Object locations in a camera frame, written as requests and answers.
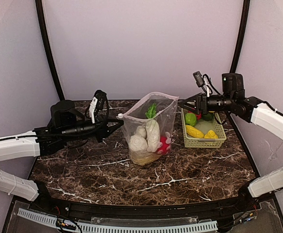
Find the grey toy mushroom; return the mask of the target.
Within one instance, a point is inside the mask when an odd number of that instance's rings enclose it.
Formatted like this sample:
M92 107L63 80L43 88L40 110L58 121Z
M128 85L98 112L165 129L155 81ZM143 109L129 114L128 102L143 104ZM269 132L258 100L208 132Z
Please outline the grey toy mushroom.
M148 148L146 140L146 129L143 126L138 126L134 134L129 139L129 148L131 151L141 151Z

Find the clear zip top bag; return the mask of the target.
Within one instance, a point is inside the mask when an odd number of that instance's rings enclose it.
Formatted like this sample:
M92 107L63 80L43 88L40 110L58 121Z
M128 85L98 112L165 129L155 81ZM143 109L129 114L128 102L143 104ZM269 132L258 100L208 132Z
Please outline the clear zip top bag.
M171 151L178 96L152 92L117 118L133 163L145 166Z

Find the white toy radish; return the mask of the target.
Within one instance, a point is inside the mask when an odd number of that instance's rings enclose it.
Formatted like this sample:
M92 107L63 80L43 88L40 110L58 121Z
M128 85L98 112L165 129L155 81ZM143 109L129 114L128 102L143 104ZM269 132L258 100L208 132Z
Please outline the white toy radish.
M147 119L149 119L146 123L148 152L155 152L160 143L160 128L158 122L154 119L156 114L157 105L156 103L153 103L149 106L147 112L145 113Z

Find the toy napa cabbage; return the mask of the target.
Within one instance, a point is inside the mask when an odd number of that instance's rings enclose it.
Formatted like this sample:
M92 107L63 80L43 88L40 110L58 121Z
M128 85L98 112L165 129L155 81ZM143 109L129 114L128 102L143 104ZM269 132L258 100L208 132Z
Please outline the toy napa cabbage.
M131 161L139 166L145 166L147 164L150 164L161 157L160 154L147 152L146 150L140 150L140 151L130 150L129 156Z

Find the red toy pepper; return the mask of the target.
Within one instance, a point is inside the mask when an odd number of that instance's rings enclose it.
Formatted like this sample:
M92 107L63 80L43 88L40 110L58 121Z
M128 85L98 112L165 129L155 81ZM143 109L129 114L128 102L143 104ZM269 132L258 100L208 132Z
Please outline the red toy pepper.
M171 138L166 137L166 136L162 136L160 138L160 145L159 145L159 148L156 151L156 154L165 155L165 154L169 153L170 150L171 150Z

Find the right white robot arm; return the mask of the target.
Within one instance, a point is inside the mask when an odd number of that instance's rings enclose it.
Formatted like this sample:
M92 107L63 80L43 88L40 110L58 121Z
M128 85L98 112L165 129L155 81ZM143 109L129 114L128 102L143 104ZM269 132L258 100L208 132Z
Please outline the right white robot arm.
M247 123L273 134L283 141L283 114L267 101L257 97L246 97L243 76L237 73L222 75L222 93L215 91L210 78L199 71L193 77L202 93L189 97L180 107L195 114L229 112ZM283 167L246 184L240 194L252 199L283 189Z

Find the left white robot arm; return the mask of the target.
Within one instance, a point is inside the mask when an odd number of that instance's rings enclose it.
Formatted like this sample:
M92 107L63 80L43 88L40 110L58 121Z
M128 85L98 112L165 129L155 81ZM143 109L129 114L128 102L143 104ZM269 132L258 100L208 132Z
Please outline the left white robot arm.
M51 106L51 120L46 127L0 138L0 162L23 157L49 156L64 149L68 142L95 137L98 142L123 126L120 119L98 116L98 111L109 106L107 100L93 98L90 119L79 112L71 100ZM44 192L42 182L25 180L0 169L0 191L35 201Z

